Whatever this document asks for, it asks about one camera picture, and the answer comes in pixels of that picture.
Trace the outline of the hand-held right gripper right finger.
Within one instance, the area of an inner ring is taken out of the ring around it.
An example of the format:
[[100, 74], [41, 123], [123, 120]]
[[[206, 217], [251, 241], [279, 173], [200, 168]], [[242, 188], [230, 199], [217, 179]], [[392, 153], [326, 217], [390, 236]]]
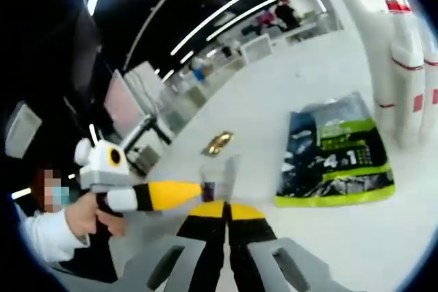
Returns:
[[302, 264], [294, 257], [302, 248], [277, 238], [264, 214], [255, 207], [227, 205], [230, 265], [239, 291], [310, 291]]

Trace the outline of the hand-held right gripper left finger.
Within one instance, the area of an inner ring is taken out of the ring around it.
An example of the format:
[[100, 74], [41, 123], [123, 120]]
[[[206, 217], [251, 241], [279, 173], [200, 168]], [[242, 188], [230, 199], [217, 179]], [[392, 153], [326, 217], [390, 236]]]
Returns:
[[158, 257], [150, 266], [147, 287], [154, 291], [215, 291], [224, 263], [225, 202], [206, 202], [193, 208], [176, 235], [153, 246]]

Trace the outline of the person's left hand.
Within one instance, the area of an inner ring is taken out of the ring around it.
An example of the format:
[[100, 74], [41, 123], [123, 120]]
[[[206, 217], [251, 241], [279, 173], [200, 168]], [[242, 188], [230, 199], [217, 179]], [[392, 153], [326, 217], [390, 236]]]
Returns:
[[100, 210], [96, 195], [91, 192], [68, 205], [64, 214], [68, 227], [76, 237], [96, 234], [97, 222], [106, 226], [109, 232], [116, 237], [124, 237], [128, 226], [125, 218], [116, 217]]

